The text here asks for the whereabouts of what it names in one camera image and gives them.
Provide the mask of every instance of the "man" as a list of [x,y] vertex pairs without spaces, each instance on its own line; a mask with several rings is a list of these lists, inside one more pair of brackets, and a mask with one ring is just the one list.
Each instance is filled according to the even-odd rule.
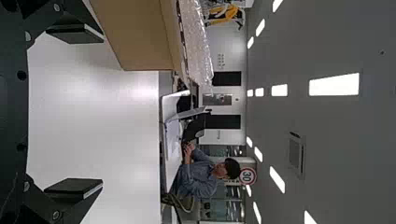
[[217,190],[218,183],[224,179],[236,179],[241,174],[239,163],[233,159],[215,164],[194,144],[183,146],[184,161],[178,168],[177,176],[170,193],[179,199],[194,196],[210,198]]

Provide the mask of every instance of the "speed limit sign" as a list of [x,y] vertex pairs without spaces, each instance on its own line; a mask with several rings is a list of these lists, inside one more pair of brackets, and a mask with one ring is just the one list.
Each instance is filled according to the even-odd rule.
[[239,175],[239,181],[244,185],[253,185],[256,182],[256,179],[256,171],[249,167],[242,169],[241,175]]

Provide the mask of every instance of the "desk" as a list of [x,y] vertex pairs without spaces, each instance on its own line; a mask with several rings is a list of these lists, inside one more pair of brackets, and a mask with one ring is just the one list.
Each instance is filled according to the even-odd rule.
[[177,119],[170,119],[177,114],[177,102],[180,97],[189,94],[190,91],[181,91],[161,98],[160,132],[163,143],[166,192],[172,187],[172,182],[183,159],[179,140],[182,135],[182,127]]

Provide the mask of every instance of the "fluorescent light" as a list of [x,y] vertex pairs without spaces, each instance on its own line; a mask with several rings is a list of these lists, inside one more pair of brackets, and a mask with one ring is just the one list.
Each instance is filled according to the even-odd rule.
[[257,221],[262,224],[262,215],[260,214],[259,207],[256,203],[253,203],[254,214],[256,214]]
[[277,9],[280,7],[280,4],[282,4],[283,0],[275,0],[273,3],[273,12],[276,12]]
[[245,207],[241,204],[241,218],[245,217]]
[[259,36],[264,28],[265,28],[265,19],[262,19],[262,21],[256,28],[256,36]]
[[257,97],[263,97],[264,96],[264,88],[256,89],[255,93],[256,93]]
[[282,193],[286,192],[286,184],[285,181],[283,181],[282,177],[276,172],[274,167],[270,167],[270,176],[273,178],[275,181],[277,187],[282,191]]
[[272,96],[288,96],[288,84],[277,85],[271,88]]
[[262,153],[257,147],[254,147],[254,154],[256,155],[257,159],[259,159],[259,161],[262,162]]
[[304,212],[304,224],[318,224],[308,213],[308,211]]
[[309,81],[309,95],[359,95],[360,74],[325,77]]
[[249,147],[253,147],[253,141],[251,141],[251,139],[249,137],[247,137],[247,145]]
[[253,46],[253,44],[254,44],[254,37],[251,37],[247,42],[247,48],[250,49],[251,46]]
[[253,96],[253,90],[248,90],[247,97],[252,97],[252,96]]
[[249,197],[251,197],[251,188],[250,185],[247,185],[247,194]]

